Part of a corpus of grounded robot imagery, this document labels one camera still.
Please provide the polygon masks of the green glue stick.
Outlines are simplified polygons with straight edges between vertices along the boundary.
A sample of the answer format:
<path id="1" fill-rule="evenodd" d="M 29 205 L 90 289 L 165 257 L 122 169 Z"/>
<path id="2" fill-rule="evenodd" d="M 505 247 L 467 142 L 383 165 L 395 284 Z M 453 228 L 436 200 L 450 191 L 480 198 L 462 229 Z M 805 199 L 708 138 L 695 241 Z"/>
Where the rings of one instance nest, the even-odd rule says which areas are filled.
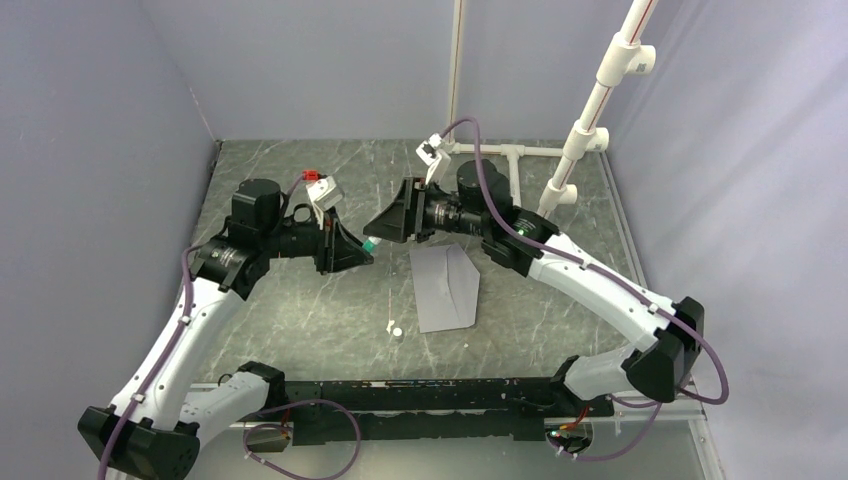
<path id="1" fill-rule="evenodd" d="M 369 236 L 362 243 L 362 248 L 369 255 L 373 255 L 379 244 L 382 242 L 382 239 L 379 237 Z"/>

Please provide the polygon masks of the grey envelope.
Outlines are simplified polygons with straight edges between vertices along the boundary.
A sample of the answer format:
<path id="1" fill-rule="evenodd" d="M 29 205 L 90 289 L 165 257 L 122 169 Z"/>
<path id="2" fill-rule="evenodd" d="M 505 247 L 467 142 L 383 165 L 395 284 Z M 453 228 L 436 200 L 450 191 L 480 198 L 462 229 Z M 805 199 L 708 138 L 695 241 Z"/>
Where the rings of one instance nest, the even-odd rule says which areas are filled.
<path id="1" fill-rule="evenodd" d="M 471 328 L 476 324 L 480 272 L 459 244 L 418 248 L 410 262 L 419 331 Z"/>

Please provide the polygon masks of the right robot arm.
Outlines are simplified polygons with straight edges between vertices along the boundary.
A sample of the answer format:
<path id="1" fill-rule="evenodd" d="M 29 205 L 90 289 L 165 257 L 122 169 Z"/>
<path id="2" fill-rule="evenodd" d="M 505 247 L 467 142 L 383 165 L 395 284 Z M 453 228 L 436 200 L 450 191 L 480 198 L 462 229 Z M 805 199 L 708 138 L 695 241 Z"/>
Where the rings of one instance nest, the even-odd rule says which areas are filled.
<path id="1" fill-rule="evenodd" d="M 404 243 L 438 231 L 478 237 L 496 264 L 571 297 L 628 343 L 594 356 L 572 356 L 551 378 L 557 411 L 574 415 L 589 401 L 635 390 L 660 403 L 682 391 L 701 347 L 704 308 L 685 297 L 653 293 L 582 251 L 552 222 L 514 205 L 508 179 L 492 162 L 468 161 L 457 191 L 407 177 L 393 201 L 364 227 L 365 235 Z"/>

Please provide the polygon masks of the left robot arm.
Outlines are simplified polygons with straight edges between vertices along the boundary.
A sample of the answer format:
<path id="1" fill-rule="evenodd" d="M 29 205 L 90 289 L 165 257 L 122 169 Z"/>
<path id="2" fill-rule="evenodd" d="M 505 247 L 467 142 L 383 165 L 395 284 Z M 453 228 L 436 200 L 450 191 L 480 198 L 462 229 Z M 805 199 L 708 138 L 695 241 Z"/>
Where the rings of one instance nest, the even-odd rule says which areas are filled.
<path id="1" fill-rule="evenodd" d="M 181 257 L 182 291 L 146 358 L 105 407 L 91 406 L 78 430 L 101 479 L 183 479 L 201 449 L 232 423 L 292 409 L 285 374 L 250 361 L 220 386 L 190 391 L 206 351 L 276 259 L 309 258 L 320 274 L 372 263 L 341 223 L 343 192 L 314 170 L 296 178 L 308 196 L 304 219 L 292 194 L 270 179 L 241 182 L 222 229 Z"/>

